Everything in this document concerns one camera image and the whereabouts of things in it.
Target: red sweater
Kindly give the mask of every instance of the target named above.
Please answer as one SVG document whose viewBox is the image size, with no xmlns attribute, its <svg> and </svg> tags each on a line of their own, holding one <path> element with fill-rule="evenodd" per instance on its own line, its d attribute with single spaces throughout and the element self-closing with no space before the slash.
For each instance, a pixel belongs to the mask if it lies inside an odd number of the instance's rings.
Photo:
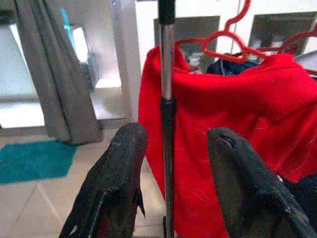
<svg viewBox="0 0 317 238">
<path fill-rule="evenodd" d="M 176 49 L 175 230 L 185 238 L 225 238 L 208 160 L 209 128 L 240 133 L 271 170 L 297 181 L 317 171 L 317 83 L 292 55 L 282 54 L 237 76 L 189 72 Z M 147 159 L 164 194 L 160 95 L 156 47 L 143 70 L 139 122 L 147 130 Z"/>
</svg>

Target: teal bath mat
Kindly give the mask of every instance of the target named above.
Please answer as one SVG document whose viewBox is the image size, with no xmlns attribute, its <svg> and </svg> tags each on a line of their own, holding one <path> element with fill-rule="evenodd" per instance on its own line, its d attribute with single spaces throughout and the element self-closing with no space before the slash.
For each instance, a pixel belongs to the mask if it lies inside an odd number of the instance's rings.
<svg viewBox="0 0 317 238">
<path fill-rule="evenodd" d="M 0 184 L 64 177 L 76 149 L 58 141 L 8 144 L 0 150 Z"/>
</svg>

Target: gray curtain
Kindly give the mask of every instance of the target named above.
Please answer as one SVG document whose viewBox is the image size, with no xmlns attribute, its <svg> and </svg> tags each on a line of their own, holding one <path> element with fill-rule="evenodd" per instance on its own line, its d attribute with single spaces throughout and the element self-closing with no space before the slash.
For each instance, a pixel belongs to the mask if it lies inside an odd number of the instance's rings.
<svg viewBox="0 0 317 238">
<path fill-rule="evenodd" d="M 79 61 L 50 0 L 14 0 L 16 23 L 49 136 L 71 144 L 102 140 Z"/>
</svg>

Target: metal pole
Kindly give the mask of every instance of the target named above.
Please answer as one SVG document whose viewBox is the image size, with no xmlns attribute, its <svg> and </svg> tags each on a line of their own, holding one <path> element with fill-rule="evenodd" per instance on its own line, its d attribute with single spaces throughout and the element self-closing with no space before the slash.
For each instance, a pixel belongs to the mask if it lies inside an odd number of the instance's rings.
<svg viewBox="0 0 317 238">
<path fill-rule="evenodd" d="M 175 0 L 158 0 L 160 23 L 160 56 L 162 84 L 162 127 L 165 175 L 166 234 L 174 238 L 174 116 L 175 99 L 172 95 L 174 65 Z"/>
</svg>

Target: tile floor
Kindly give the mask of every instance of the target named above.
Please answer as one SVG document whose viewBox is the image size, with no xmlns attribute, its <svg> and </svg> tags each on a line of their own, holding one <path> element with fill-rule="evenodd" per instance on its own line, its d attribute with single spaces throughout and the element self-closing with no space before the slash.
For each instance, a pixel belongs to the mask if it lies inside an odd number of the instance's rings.
<svg viewBox="0 0 317 238">
<path fill-rule="evenodd" d="M 0 185 L 0 238 L 56 238 L 90 167 L 107 149 L 116 129 L 104 131 L 101 143 L 78 147 L 73 165 L 65 178 Z M 8 143 L 47 140 L 46 136 L 0 139 Z M 134 236 L 163 237 L 164 200 L 146 160 L 141 170 L 141 189 L 146 220 L 141 211 Z"/>
</svg>

